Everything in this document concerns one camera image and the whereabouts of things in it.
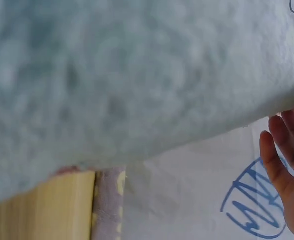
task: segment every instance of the gray fabric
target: gray fabric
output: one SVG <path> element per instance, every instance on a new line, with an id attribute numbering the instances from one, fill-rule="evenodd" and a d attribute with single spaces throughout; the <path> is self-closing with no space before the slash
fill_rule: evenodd
<path id="1" fill-rule="evenodd" d="M 293 106 L 279 1 L 0 0 L 0 200 Z"/>
<path id="2" fill-rule="evenodd" d="M 120 240 L 125 178 L 125 167 L 96 173 L 91 240 Z"/>

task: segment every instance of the wooden surface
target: wooden surface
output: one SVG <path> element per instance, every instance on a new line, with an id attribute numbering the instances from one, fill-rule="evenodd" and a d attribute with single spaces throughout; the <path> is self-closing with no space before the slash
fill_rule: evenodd
<path id="1" fill-rule="evenodd" d="M 67 174 L 0 203 L 0 240 L 88 240 L 94 173 Z"/>

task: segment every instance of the hand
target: hand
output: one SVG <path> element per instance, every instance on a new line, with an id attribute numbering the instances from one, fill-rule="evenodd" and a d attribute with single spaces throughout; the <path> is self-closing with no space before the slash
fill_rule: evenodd
<path id="1" fill-rule="evenodd" d="M 284 206 L 284 217 L 294 234 L 294 177 L 281 163 L 275 144 L 294 169 L 294 110 L 274 116 L 269 120 L 268 133 L 260 135 L 260 155 L 270 181 L 276 188 Z"/>

